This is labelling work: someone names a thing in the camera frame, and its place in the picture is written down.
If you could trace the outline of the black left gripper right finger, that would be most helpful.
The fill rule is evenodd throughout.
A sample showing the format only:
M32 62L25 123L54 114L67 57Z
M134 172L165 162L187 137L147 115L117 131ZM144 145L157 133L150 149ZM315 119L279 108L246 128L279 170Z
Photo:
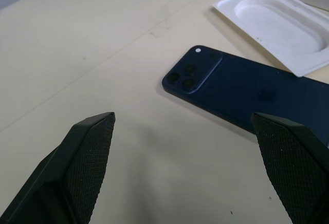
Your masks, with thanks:
M292 223L328 223L328 147L305 125L251 117L267 176Z

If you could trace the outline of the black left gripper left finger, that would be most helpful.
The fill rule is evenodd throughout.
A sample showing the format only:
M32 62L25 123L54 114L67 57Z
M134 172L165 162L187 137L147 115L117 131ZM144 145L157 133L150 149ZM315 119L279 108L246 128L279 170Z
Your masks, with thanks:
M35 168L1 223L89 223L106 172L114 112L88 117Z

